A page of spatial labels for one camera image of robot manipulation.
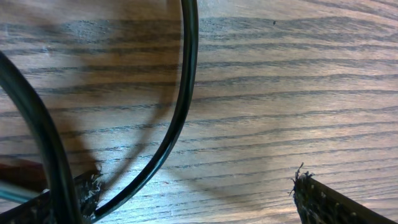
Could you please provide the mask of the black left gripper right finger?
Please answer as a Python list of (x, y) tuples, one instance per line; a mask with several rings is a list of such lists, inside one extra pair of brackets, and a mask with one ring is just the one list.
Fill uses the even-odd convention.
[(295, 172), (290, 192), (302, 224), (395, 224), (313, 178)]

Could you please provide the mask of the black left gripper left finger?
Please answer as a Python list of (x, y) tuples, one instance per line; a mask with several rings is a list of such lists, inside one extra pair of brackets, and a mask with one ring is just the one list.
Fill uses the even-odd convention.
[[(74, 178), (83, 223), (91, 223), (98, 206), (101, 182), (98, 171), (88, 171)], [(57, 223), (48, 192), (1, 214), (1, 224)]]

